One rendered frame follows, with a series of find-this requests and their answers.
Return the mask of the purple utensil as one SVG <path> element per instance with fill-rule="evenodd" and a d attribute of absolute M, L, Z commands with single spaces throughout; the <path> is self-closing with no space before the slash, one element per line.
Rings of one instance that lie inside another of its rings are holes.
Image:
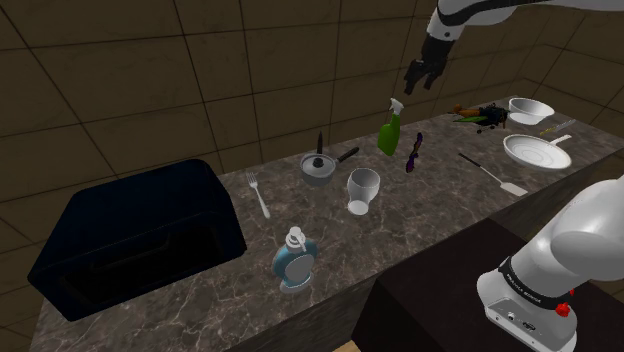
<path fill-rule="evenodd" d="M 413 149 L 410 152 L 410 155 L 408 157 L 408 161 L 406 162 L 406 165 L 405 165 L 405 171 L 407 173 L 411 173 L 415 168 L 415 160 L 419 157 L 418 151 L 419 151 L 420 146 L 422 145 L 422 141 L 423 141 L 423 134 L 419 132 L 417 134 L 416 142 L 413 144 Z"/>

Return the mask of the white bowl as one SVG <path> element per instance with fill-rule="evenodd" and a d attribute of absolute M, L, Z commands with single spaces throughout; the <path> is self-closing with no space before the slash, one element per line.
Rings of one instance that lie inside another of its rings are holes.
<path fill-rule="evenodd" d="M 537 100 L 520 97 L 509 100 L 509 118 L 519 124 L 537 125 L 554 113 L 552 107 Z"/>

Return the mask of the white frying pan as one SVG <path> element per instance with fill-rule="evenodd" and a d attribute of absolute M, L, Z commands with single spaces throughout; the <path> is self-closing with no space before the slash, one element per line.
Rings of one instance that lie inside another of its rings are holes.
<path fill-rule="evenodd" d="M 506 154 L 515 162 L 538 171 L 562 171 L 571 166 L 569 154 L 558 143 L 571 138 L 564 135 L 546 141 L 529 135 L 513 134 L 504 138 Z"/>

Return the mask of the blue soap dispenser bottle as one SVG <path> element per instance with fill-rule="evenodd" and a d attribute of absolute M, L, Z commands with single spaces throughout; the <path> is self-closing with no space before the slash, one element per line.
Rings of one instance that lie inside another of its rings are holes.
<path fill-rule="evenodd" d="M 317 243 L 307 239 L 300 227 L 291 227 L 285 244 L 276 252 L 272 262 L 273 273 L 281 280 L 282 293 L 300 292 L 313 281 L 312 267 L 317 255 Z"/>

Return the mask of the dark blue sink basin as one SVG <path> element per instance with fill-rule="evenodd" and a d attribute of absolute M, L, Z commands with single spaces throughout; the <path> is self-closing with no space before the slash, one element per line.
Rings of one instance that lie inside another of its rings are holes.
<path fill-rule="evenodd" d="M 229 193 L 189 159 L 75 193 L 27 279 L 75 321 L 246 249 Z"/>

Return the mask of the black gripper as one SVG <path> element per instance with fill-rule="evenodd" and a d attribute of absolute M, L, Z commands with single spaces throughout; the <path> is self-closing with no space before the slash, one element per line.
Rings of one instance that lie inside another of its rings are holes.
<path fill-rule="evenodd" d="M 403 79 L 405 81 L 404 93 L 411 95 L 416 83 L 427 75 L 423 88 L 430 90 L 433 83 L 438 79 L 447 63 L 448 55 L 454 41 L 437 39 L 428 35 L 421 48 L 421 58 L 412 60 Z"/>

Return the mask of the white cup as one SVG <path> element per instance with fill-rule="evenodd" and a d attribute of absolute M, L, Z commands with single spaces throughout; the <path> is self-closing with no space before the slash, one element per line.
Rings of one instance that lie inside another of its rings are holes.
<path fill-rule="evenodd" d="M 362 216 L 368 212 L 370 202 L 379 192 L 380 181 L 379 174 L 369 168 L 357 168 L 351 172 L 347 182 L 350 213 Z"/>

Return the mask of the grey saucepan with lid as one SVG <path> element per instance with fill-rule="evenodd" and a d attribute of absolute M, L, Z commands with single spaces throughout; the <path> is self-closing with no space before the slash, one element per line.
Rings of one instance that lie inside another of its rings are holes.
<path fill-rule="evenodd" d="M 355 147 L 343 155 L 333 158 L 323 153 L 318 147 L 315 153 L 306 154 L 300 161 L 301 176 L 305 183 L 314 187 L 327 185 L 333 178 L 338 164 L 359 152 Z"/>

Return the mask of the black tangled kitchen tool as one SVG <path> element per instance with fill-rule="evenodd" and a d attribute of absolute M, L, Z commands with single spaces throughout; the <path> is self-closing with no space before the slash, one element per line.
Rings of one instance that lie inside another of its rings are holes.
<path fill-rule="evenodd" d="M 477 129 L 478 134 L 481 134 L 487 129 L 495 129 L 499 125 L 501 125 L 503 129 L 506 128 L 509 111 L 505 108 L 491 104 L 486 107 L 481 107 L 479 113 L 482 120 L 477 122 L 477 125 L 479 125 Z"/>

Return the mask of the silver fork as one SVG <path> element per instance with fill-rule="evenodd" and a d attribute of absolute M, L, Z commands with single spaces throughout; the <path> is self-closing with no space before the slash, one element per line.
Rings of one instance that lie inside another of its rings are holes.
<path fill-rule="evenodd" d="M 263 197 L 262 197 L 262 195 L 261 195 L 261 193 L 259 191 L 258 181 L 257 181 L 254 173 L 247 171 L 246 172 L 246 178 L 247 178 L 249 186 L 255 191 L 255 193 L 257 195 L 257 198 L 258 198 L 258 201 L 259 201 L 259 204 L 260 204 L 260 207 L 261 207 L 261 210 L 263 212 L 264 217 L 266 219 L 269 219 L 271 217 L 271 214 L 270 214 L 270 211 L 268 210 L 268 207 L 266 206 L 266 204 L 264 202 L 264 199 L 263 199 Z"/>

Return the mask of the silver and yellow knife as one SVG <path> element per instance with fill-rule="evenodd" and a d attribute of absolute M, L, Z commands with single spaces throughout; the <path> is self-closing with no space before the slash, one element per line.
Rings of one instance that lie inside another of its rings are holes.
<path fill-rule="evenodd" d="M 560 131 L 560 130 L 562 130 L 562 129 L 564 129 L 564 128 L 572 125 L 572 124 L 574 124 L 575 122 L 576 122 L 576 120 L 572 119 L 572 120 L 566 121 L 564 123 L 558 124 L 556 126 L 550 127 L 548 129 L 545 129 L 545 130 L 541 131 L 540 132 L 540 136 L 543 136 L 543 135 L 545 135 L 547 133 L 551 133 L 551 132 L 552 133 L 558 132 L 558 131 Z"/>

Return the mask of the green spray bottle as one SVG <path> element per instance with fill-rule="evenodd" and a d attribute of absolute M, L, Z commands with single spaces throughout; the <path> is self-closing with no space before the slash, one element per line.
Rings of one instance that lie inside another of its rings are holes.
<path fill-rule="evenodd" d="M 397 148 L 400 139 L 400 113 L 403 109 L 404 105 L 400 101 L 390 99 L 391 120 L 380 128 L 377 141 L 377 147 L 387 156 L 392 156 Z"/>

